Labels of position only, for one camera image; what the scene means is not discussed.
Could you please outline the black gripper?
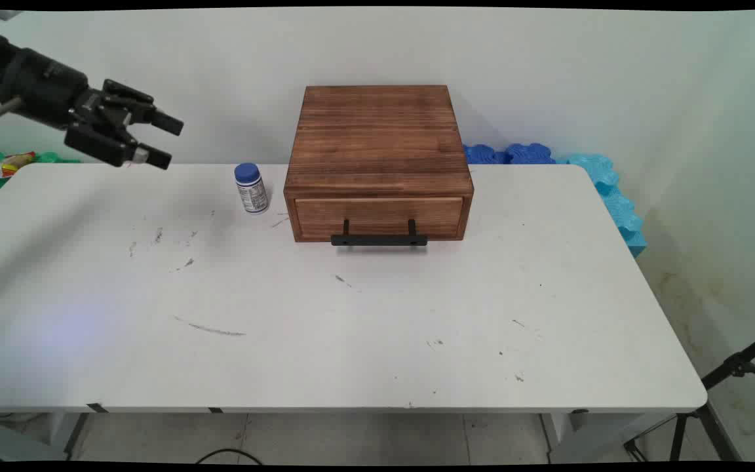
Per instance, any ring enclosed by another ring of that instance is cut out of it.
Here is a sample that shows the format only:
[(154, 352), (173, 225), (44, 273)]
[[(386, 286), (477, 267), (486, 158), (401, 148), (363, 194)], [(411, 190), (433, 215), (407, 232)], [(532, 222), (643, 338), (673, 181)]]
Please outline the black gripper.
[[(66, 146), (123, 167), (147, 164), (166, 170), (172, 155), (136, 140), (131, 125), (151, 125), (180, 136), (185, 123), (155, 105), (141, 90), (107, 79), (92, 88), (86, 75), (29, 48), (2, 50), (2, 107), (51, 128), (65, 130)], [(78, 123), (87, 114), (87, 124)]]

